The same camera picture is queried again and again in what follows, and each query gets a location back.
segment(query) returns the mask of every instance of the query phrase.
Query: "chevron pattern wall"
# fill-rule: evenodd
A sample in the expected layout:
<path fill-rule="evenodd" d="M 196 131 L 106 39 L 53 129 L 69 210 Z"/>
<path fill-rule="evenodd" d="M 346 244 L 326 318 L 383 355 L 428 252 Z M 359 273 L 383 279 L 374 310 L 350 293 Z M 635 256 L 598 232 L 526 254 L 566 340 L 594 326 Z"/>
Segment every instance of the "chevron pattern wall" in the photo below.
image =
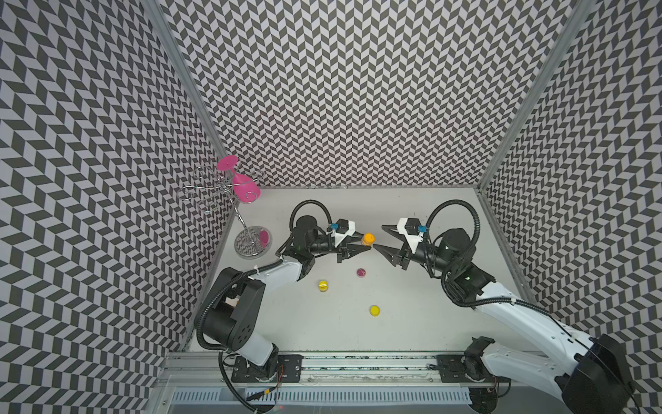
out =
<path fill-rule="evenodd" d="M 224 224 L 174 198 L 213 159 L 136 0 L 0 2 L 0 412 L 146 403 Z"/>
<path fill-rule="evenodd" d="M 541 304 L 624 342 L 642 413 L 662 413 L 661 13 L 598 2 L 489 188 Z"/>
<path fill-rule="evenodd" d="M 576 0 L 162 0 L 266 185 L 477 183 Z"/>

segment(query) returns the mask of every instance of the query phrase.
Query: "white table surface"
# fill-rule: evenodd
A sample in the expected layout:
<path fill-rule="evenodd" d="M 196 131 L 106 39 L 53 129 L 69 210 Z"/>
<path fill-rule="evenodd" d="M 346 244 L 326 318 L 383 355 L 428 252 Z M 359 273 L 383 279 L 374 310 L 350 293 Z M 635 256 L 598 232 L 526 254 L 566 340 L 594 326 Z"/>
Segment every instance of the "white table surface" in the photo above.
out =
<path fill-rule="evenodd" d="M 289 235 L 292 209 L 305 199 L 321 201 L 331 218 L 356 222 L 356 230 L 373 233 L 377 244 L 400 247 L 401 242 L 381 230 L 400 217 L 418 217 L 421 223 L 439 204 L 450 199 L 470 202 L 481 218 L 481 235 L 473 261 L 517 293 L 515 281 L 498 247 L 487 218 L 472 188 L 375 188 L 375 189 L 264 189 L 255 202 L 240 206 L 247 225 L 269 229 L 273 244 L 264 256 L 246 260 L 234 251 L 234 239 L 242 230 L 238 219 L 230 228 L 218 270 L 248 270 L 276 260 L 275 250 Z M 316 205 L 306 205 L 297 217 L 313 215 L 322 228 L 326 218 Z M 446 229 L 464 228 L 473 234 L 473 220 L 462 206 L 439 212 L 430 229 L 432 238 Z M 364 278 L 356 270 L 364 268 Z M 320 280 L 328 291 L 319 292 Z M 381 309 L 378 317 L 371 305 Z M 336 255 L 316 260 L 301 281 L 264 296 L 256 325 L 281 351 L 433 351 L 464 350 L 471 337 L 488 336 L 519 350 L 536 350 L 528 341 L 478 311 L 457 307 L 444 295 L 438 280 L 430 279 L 416 263 L 407 271 L 394 268 L 376 250 L 359 254 L 341 264 Z M 204 351 L 195 340 L 188 351 Z"/>

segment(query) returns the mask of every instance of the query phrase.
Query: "black bracket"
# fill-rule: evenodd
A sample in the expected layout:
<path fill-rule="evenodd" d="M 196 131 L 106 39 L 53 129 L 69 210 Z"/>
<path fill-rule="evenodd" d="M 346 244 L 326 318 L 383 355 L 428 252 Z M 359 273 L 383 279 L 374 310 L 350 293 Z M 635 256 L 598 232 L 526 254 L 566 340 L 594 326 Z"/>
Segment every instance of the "black bracket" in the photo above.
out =
<path fill-rule="evenodd" d="M 301 379 L 301 362 L 303 356 L 298 354 L 279 355 L 276 362 L 274 378 L 265 378 L 247 363 L 243 356 L 237 356 L 232 369 L 232 382 L 278 382 L 278 376 L 283 367 L 281 382 L 299 382 Z"/>
<path fill-rule="evenodd" d="M 497 392 L 489 388 L 469 388 L 471 405 L 469 407 L 477 413 L 489 414 L 497 408 Z"/>
<path fill-rule="evenodd" d="M 437 355 L 436 369 L 442 377 L 442 382 L 457 382 L 461 384 L 493 384 L 495 381 L 494 376 L 486 373 L 485 379 L 482 381 L 474 381 L 467 375 L 467 367 L 464 362 L 464 355 Z"/>

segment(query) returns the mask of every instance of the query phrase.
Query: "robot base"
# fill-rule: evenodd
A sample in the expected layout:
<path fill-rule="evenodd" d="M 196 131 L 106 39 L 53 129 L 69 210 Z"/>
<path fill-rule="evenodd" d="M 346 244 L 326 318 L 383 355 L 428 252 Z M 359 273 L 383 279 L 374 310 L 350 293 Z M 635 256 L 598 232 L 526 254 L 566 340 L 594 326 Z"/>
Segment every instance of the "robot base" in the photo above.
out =
<path fill-rule="evenodd" d="M 278 376 L 283 367 L 283 377 L 281 382 L 299 382 L 301 378 L 301 362 L 303 356 L 292 355 L 279 355 L 276 362 L 276 370 L 274 378 L 265 377 L 259 370 L 253 368 L 252 364 L 248 362 L 243 356 L 237 356 L 234 360 L 234 367 L 232 369 L 232 382 L 278 382 Z"/>

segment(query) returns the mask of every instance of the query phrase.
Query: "wine glass base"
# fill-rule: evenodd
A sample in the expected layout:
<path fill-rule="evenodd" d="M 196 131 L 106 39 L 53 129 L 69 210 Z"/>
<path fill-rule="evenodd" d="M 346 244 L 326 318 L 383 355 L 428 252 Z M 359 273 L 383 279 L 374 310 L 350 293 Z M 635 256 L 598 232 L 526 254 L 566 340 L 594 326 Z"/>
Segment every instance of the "wine glass base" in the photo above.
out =
<path fill-rule="evenodd" d="M 261 257 L 271 246 L 271 233 L 262 226 L 242 230 L 234 239 L 234 251 L 245 259 Z"/>

